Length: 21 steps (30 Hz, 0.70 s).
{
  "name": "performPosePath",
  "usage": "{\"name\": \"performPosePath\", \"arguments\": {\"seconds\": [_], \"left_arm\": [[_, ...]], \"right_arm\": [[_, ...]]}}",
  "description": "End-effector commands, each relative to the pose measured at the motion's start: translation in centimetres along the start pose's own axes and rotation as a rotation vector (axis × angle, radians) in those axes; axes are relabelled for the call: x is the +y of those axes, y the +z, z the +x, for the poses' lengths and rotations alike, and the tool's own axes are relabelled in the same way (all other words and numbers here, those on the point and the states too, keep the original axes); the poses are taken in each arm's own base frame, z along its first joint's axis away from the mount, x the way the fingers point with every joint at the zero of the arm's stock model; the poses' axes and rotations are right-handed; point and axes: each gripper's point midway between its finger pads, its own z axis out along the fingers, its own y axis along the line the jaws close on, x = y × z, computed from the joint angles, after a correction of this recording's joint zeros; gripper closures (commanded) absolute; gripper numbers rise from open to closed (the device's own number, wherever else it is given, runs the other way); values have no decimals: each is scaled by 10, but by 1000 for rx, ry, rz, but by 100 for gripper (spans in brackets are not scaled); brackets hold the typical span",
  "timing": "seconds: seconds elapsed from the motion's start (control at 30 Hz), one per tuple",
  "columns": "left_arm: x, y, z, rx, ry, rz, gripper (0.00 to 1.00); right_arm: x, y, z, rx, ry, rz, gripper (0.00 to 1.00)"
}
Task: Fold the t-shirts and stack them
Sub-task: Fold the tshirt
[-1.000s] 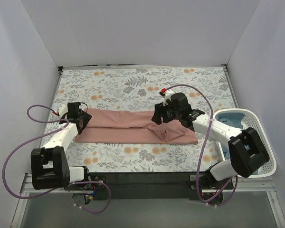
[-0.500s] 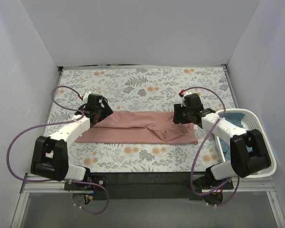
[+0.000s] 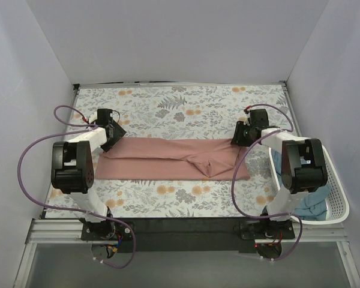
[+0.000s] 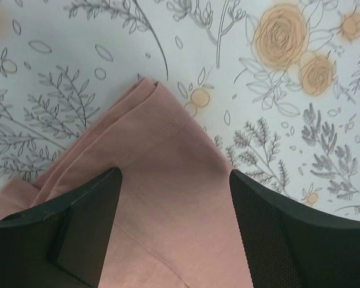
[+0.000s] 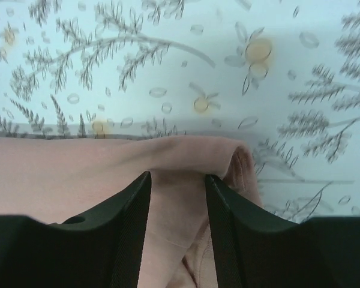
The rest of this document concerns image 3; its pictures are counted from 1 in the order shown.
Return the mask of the pink t shirt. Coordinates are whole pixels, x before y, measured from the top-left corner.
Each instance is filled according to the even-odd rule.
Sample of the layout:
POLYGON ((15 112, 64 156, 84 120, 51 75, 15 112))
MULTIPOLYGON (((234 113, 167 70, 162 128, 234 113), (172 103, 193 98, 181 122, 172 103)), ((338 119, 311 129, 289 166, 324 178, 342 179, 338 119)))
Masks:
POLYGON ((238 161, 245 148, 230 139, 125 137, 99 156, 95 177, 101 180, 248 180, 238 161))

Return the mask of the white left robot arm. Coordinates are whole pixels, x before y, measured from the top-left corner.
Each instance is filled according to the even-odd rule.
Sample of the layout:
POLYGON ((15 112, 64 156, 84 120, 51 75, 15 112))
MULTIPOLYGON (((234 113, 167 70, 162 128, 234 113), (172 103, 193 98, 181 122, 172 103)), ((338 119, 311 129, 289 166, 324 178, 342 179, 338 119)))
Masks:
POLYGON ((51 183, 53 188, 73 199, 80 210, 84 211, 81 222, 87 225, 89 232, 108 240, 116 232, 110 209, 98 194, 91 190, 95 173, 92 153, 101 148, 109 151, 120 141, 126 131, 114 120, 114 110, 100 108, 86 123, 96 125, 67 142, 56 142, 52 148, 51 183))

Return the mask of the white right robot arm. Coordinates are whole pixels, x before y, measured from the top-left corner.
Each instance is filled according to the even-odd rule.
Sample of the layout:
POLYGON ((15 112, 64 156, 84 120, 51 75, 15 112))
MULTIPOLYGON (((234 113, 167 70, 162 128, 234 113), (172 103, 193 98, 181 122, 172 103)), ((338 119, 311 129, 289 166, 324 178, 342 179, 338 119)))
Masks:
POLYGON ((236 123, 231 144, 245 147, 245 154, 256 145, 267 146, 280 153, 282 186, 259 216, 241 211, 246 220, 233 230, 242 239, 256 236, 281 238, 283 233, 291 231, 291 218, 302 223, 295 209, 303 199, 328 181, 322 143, 319 139, 294 136, 292 128, 271 126, 265 109, 248 106, 245 113, 248 122, 236 123))

